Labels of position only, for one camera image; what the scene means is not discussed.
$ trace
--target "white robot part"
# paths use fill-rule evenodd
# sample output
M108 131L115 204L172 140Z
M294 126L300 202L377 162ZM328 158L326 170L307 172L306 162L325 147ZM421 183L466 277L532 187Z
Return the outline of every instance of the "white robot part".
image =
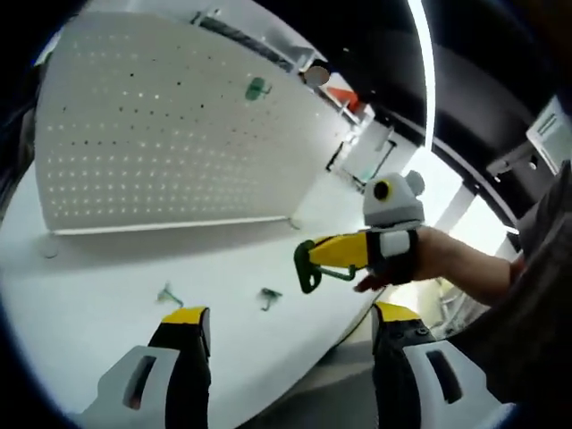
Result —
M407 176L405 176L405 181L408 183L411 191L416 197L419 197L425 192L425 181L419 172L411 170Z
M421 174L407 177L391 173L369 181L364 191L364 221L367 226L388 229L400 223L416 227L425 221L423 204L417 199L425 190Z
M450 342L409 346L403 352L416 379L421 429L498 427L513 409L488 391L483 370Z
M380 234L380 249L384 258L403 255L411 247L409 234L407 231L389 231Z

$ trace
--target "green clip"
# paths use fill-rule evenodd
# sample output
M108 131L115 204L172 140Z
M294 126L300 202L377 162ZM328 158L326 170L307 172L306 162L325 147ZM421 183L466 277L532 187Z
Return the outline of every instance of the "green clip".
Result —
M268 311L268 309L270 308L270 306L278 299L282 296L282 294L280 292L277 292L276 290L272 290L272 289L268 289L268 288L263 288L260 291L260 294L263 296L263 298L266 299L266 307L261 308L262 311Z
M173 301L176 302L180 308L184 307L182 301L172 294L170 282L167 282L164 288L162 288L157 294L157 302L164 302L164 301Z
M357 270L354 265L350 265L349 272L345 274L323 268L320 265L312 264L310 262L309 252L314 247L315 243L312 240L308 240L299 244L294 251L294 265L296 266L296 272L298 273L300 287L304 293L312 293L315 288L320 285L322 274L329 275L330 277L344 280L346 282L351 282L356 278Z
M245 94L244 97L249 101L256 101L260 98L261 95L270 94L272 86L268 90L265 90L265 85L266 82L264 79L254 78L250 82L250 85L248 85L247 93Z

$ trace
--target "gray floor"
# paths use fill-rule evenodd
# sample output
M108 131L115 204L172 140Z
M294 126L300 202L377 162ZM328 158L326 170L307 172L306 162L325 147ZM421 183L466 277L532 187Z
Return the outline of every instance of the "gray floor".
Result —
M373 428L377 416L373 365L368 316L282 400L240 429Z

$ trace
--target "white pegboard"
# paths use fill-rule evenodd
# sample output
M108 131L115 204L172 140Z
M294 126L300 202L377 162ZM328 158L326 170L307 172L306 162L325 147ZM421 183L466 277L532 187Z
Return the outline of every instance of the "white pegboard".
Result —
M263 78L270 93L245 97ZM349 125L266 59L133 13L71 22L38 102L49 229L289 216Z

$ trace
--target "light strip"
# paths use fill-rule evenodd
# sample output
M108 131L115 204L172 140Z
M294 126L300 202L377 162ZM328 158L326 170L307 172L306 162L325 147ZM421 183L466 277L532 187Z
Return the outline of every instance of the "light strip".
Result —
M515 234L515 235L518 235L518 234L519 234L518 229L513 228L512 226L504 225L504 228L507 230L507 232L508 232L509 234Z
M429 23L425 16L425 10L421 0L408 0L409 9L413 15L413 21L417 28L419 43L421 44L421 56L425 69L425 91L427 99L427 119L425 124L425 149L431 150L433 135L435 133L435 115L437 109L437 96L435 93L435 62L433 59L433 45Z

